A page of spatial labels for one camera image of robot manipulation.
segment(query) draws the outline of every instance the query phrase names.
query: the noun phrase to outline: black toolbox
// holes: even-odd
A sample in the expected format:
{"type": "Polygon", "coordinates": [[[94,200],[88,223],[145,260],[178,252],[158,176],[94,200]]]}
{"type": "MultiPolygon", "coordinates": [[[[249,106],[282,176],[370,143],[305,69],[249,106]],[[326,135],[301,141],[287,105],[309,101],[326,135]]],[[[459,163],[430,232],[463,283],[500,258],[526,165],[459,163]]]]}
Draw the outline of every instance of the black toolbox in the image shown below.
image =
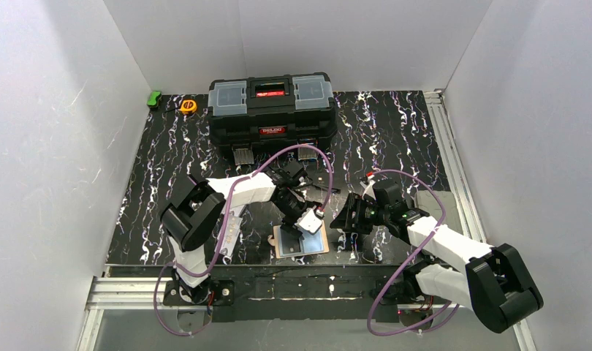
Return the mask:
{"type": "MultiPolygon", "coordinates": [[[[254,163],[254,152],[311,144],[325,150],[337,132],[339,109],[328,75],[283,75],[215,80],[210,85],[210,141],[237,165],[254,163]]],[[[298,149],[298,159],[317,154],[298,149]]]]}

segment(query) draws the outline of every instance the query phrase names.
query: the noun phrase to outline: white wall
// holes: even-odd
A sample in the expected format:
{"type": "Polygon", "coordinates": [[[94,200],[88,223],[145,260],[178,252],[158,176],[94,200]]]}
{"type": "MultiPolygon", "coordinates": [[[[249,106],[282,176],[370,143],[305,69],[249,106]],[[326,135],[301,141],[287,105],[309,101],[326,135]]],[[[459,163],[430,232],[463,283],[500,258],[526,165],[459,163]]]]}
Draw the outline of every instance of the white wall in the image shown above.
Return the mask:
{"type": "Polygon", "coordinates": [[[0,350],[75,348],[149,91],[102,1],[0,1],[0,350]]]}
{"type": "Polygon", "coordinates": [[[153,89],[325,71],[335,90],[443,88],[491,0],[105,0],[153,89]]]}
{"type": "Polygon", "coordinates": [[[447,89],[487,235],[544,297],[539,350],[592,350],[592,0],[494,0],[447,89]]]}

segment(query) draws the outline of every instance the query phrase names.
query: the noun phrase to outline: black table surface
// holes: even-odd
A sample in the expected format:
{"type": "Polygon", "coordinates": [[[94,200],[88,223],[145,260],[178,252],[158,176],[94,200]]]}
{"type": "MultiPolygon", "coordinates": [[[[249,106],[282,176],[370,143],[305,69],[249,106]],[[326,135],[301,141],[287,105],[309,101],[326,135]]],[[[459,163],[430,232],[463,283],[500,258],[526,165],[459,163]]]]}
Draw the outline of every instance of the black table surface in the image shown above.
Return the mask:
{"type": "MultiPolygon", "coordinates": [[[[359,178],[378,169],[404,170],[418,176],[434,190],[449,190],[447,176],[433,134],[421,91],[336,92],[340,110],[338,132],[327,155],[334,169],[333,186],[341,193],[331,197],[325,213],[330,252],[277,259],[267,242],[281,212],[271,203],[255,203],[243,213],[242,233],[230,259],[232,265],[398,265],[411,248],[380,227],[370,235],[342,235],[328,225],[339,213],[349,192],[361,192],[359,178]]],[[[229,157],[210,144],[206,120],[207,95],[163,96],[145,123],[136,160],[116,222],[107,256],[111,265],[163,265],[173,259],[172,249],[160,226],[159,212],[172,187],[190,173],[195,178],[222,178],[250,173],[269,154],[256,154],[255,165],[236,167],[229,157]],[[183,99],[197,102],[196,113],[184,116],[175,109],[183,99]]],[[[324,162],[304,162],[306,171],[327,184],[324,162]]],[[[405,195],[414,196],[418,185],[401,182],[405,195]]],[[[321,201],[324,193],[306,190],[307,198],[321,201]]],[[[205,245],[206,260],[212,257],[214,239],[205,245]]]]}

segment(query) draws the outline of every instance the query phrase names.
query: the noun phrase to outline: yellow tape measure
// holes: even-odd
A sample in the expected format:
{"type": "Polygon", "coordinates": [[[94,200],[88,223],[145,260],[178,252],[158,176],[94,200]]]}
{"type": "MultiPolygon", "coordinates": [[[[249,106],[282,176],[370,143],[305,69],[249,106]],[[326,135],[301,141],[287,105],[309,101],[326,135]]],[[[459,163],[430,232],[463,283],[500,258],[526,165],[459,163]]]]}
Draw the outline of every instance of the yellow tape measure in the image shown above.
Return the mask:
{"type": "Polygon", "coordinates": [[[195,100],[184,100],[180,106],[180,111],[182,113],[193,113],[197,111],[197,103],[195,100]]]}

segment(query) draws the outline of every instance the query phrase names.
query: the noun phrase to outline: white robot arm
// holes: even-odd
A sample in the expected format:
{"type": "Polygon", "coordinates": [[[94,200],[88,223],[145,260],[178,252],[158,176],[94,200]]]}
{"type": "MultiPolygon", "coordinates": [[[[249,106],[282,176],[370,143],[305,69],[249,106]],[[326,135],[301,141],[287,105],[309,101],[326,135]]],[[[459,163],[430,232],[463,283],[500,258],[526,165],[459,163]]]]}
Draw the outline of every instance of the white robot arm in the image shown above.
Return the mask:
{"type": "MultiPolygon", "coordinates": [[[[195,274],[205,272],[204,243],[210,238],[219,217],[223,214],[224,220],[227,220],[225,236],[234,238],[240,230],[240,215],[250,203],[274,203],[285,215],[281,229],[294,235],[315,233],[322,226],[323,212],[318,210],[320,204],[303,199],[295,190],[307,176],[303,166],[296,161],[283,168],[269,167],[265,172],[236,184],[231,206],[226,208],[225,199],[232,185],[238,179],[249,176],[196,181],[189,175],[188,179],[177,184],[169,205],[161,214],[161,223],[169,236],[178,266],[195,274]]],[[[225,243],[217,248],[222,254],[229,251],[225,243]]],[[[175,279],[183,283],[181,295],[194,300],[195,290],[208,275],[191,276],[180,267],[176,268],[176,272],[175,279]]]]}
{"type": "MultiPolygon", "coordinates": [[[[331,228],[345,233],[371,233],[374,225],[412,246],[419,246],[436,226],[436,219],[404,200],[402,189],[391,179],[367,179],[363,196],[351,193],[331,228]]],[[[543,299],[520,254],[512,246],[497,247],[474,241],[446,225],[423,247],[444,261],[444,268],[422,260],[403,271],[395,291],[414,299],[439,296],[473,310],[490,330],[507,328],[543,307],[543,299]]]]}

